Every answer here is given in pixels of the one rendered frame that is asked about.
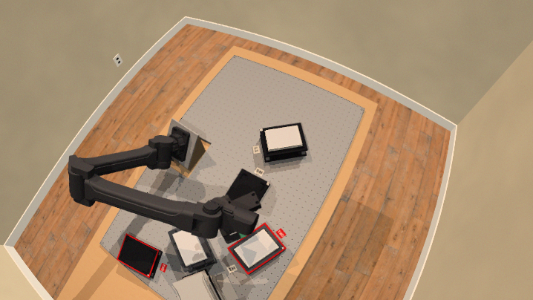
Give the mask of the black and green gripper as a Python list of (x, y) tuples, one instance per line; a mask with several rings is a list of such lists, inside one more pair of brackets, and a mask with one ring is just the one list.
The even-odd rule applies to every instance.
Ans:
[[(229, 198), (229, 196), (228, 196), (228, 195), (224, 195), (224, 196), (221, 197), (221, 198), (225, 198), (225, 199), (227, 199), (227, 198)], [(221, 233), (221, 235), (223, 236), (223, 238), (224, 238), (224, 240), (225, 240), (225, 242), (226, 242), (227, 244), (230, 244), (230, 243), (232, 243), (232, 242), (234, 242), (234, 241), (237, 241), (237, 240), (239, 240), (239, 239), (244, 238), (244, 237), (247, 236), (247, 235), (239, 234), (239, 233), (237, 233), (237, 232), (236, 232), (235, 234), (232, 234), (232, 233), (234, 233), (234, 231), (232, 231), (232, 230), (230, 230), (229, 232), (226, 231), (226, 230), (224, 230), (224, 229), (220, 229), (220, 228), (219, 228), (219, 230), (220, 230), (220, 233)], [(230, 235), (230, 234), (232, 234), (232, 235)]]

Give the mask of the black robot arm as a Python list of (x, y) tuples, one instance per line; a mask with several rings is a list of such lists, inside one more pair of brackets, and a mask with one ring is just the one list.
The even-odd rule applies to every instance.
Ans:
[(189, 138), (189, 132), (175, 126), (171, 135), (157, 135), (139, 149), (90, 158), (70, 155), (71, 197), (84, 206), (91, 207), (98, 201), (170, 224), (201, 238), (217, 237), (219, 228), (242, 235), (252, 234), (259, 219), (255, 211), (261, 208), (255, 191), (232, 201), (216, 197), (206, 203), (191, 203), (169, 200), (100, 177), (140, 166), (151, 170), (169, 169), (174, 161), (172, 157), (180, 162), (186, 160)]

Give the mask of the grey slotted rack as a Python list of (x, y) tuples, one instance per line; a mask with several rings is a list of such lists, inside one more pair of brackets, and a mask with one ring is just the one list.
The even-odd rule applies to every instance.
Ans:
[[(240, 300), (227, 274), (209, 274), (221, 300)], [(172, 283), (179, 300), (220, 300), (213, 288), (209, 276), (199, 273)], [(213, 277), (212, 277), (213, 276)], [(213, 294), (213, 295), (212, 295)]]

